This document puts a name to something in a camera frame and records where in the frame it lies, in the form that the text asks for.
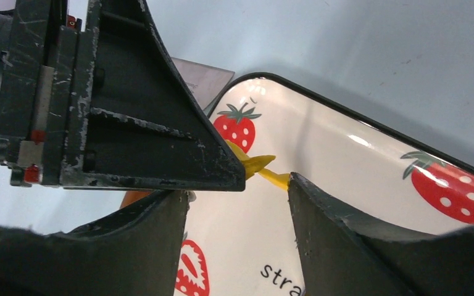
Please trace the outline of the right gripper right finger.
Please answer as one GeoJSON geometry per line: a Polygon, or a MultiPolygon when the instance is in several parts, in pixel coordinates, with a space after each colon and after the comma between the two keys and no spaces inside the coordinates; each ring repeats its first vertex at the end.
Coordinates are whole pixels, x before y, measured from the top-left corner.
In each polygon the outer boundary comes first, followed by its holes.
{"type": "Polygon", "coordinates": [[[474,225],[432,235],[375,218],[292,173],[307,295],[474,295],[474,225]]]}

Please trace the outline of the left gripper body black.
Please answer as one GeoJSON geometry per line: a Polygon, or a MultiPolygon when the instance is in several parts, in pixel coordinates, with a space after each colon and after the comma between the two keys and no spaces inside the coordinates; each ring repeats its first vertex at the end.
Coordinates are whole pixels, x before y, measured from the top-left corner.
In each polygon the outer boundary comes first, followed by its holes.
{"type": "Polygon", "coordinates": [[[0,11],[0,165],[13,186],[88,185],[88,32],[68,6],[0,11]]]}

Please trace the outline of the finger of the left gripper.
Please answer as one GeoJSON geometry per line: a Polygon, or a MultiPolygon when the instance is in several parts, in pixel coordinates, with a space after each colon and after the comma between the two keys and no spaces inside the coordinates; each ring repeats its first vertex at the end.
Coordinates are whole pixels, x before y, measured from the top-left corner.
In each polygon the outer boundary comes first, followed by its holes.
{"type": "Polygon", "coordinates": [[[245,171],[173,64],[145,1],[90,1],[60,184],[236,191],[245,171]]]}

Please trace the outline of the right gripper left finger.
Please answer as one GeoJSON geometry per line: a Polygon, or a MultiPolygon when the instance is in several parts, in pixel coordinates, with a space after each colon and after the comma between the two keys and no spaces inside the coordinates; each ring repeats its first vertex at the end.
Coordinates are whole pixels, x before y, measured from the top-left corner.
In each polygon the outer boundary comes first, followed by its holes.
{"type": "Polygon", "coordinates": [[[173,295],[188,208],[157,191],[68,233],[0,226],[0,295],[173,295]]]}

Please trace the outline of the metal scraper wooden handle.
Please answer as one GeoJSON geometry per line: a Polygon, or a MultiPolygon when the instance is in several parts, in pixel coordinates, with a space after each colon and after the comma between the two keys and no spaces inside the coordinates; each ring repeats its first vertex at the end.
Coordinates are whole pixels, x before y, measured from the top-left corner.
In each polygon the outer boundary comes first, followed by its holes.
{"type": "Polygon", "coordinates": [[[172,57],[172,61],[205,114],[208,114],[215,98],[235,75],[231,70],[176,57],[172,57]]]}

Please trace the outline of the yellow dough trim scrap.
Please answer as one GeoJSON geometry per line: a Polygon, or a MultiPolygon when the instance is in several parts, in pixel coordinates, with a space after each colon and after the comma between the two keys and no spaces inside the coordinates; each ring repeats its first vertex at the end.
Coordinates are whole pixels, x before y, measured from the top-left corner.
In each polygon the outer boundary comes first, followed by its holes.
{"type": "Polygon", "coordinates": [[[258,155],[255,157],[249,157],[235,143],[229,140],[225,140],[225,142],[243,165],[246,180],[250,179],[255,174],[259,174],[274,186],[279,187],[284,191],[288,190],[290,174],[275,173],[267,168],[267,165],[276,159],[274,155],[258,155]]]}

